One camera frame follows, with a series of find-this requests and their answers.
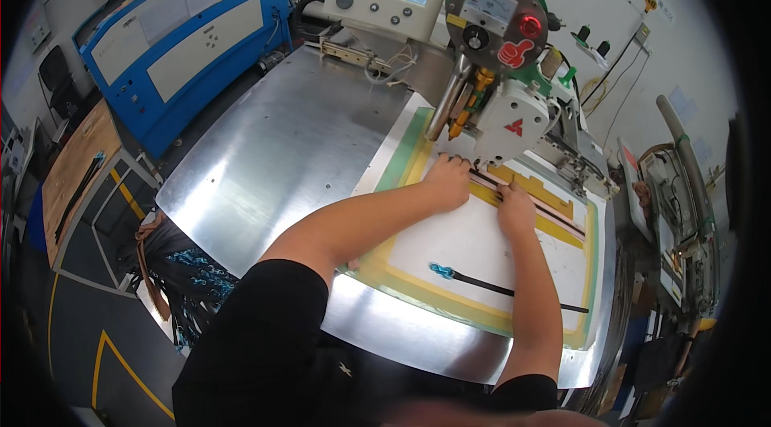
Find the blue laser cutting machine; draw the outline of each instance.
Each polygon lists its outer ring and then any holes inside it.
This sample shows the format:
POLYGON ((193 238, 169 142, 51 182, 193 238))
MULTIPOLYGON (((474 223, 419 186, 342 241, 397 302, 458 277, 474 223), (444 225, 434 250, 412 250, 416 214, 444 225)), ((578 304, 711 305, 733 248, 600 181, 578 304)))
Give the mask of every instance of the blue laser cutting machine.
POLYGON ((159 157, 260 56, 292 41, 289 0, 111 0, 72 36, 110 106, 159 157))

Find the stainless steel table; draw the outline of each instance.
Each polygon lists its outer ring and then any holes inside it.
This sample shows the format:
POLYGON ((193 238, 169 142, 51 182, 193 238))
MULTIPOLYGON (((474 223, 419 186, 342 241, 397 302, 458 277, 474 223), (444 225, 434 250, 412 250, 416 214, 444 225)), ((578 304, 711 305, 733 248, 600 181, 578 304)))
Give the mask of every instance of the stainless steel table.
MULTIPOLYGON (((301 47, 198 141, 157 203, 212 258, 242 276, 284 230, 348 197, 410 91, 374 86, 361 68, 301 47)), ((615 241, 608 203, 600 326, 585 352, 564 350, 558 386, 594 380, 608 331, 615 241)), ((337 275, 322 329, 393 361, 493 384, 511 340, 440 317, 337 275)))

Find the person's hand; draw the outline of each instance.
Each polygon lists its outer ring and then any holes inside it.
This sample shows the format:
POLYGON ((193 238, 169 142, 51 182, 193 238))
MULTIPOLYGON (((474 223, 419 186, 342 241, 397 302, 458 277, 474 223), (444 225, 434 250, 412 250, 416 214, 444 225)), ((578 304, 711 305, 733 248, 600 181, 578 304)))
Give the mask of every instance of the person's hand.
POLYGON ((499 184, 498 192, 504 197, 498 207, 498 224, 509 240, 535 232, 535 205, 520 185, 499 184))
POLYGON ((431 167, 420 182, 426 189, 430 201, 436 204, 437 213, 455 210, 469 200, 471 163, 460 156, 450 158, 446 152, 431 167))

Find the person's arm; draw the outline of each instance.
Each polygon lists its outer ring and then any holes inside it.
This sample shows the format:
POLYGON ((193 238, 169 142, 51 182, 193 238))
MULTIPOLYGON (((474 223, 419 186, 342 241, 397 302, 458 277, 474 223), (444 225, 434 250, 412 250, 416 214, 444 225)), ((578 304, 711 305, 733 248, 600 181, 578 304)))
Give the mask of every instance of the person's arm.
POLYGON ((498 187, 501 229, 514 256, 514 346, 496 388, 515 377, 543 374, 557 381, 562 355, 562 311, 541 243, 535 234, 535 205, 512 182, 498 187))
POLYGON ((420 183, 362 194, 314 211, 284 231, 260 261, 294 260, 329 287, 338 265, 358 258, 420 220, 452 211, 469 200, 468 160, 439 155, 420 183))

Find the red emergency stop button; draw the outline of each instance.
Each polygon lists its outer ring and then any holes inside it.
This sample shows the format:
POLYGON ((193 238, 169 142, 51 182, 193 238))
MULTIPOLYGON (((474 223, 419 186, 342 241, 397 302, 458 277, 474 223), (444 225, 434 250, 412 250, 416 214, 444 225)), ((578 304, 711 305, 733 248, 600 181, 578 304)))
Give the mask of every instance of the red emergency stop button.
POLYGON ((533 16, 522 16, 520 19, 520 31, 525 37, 534 39, 541 34, 541 21, 533 16))

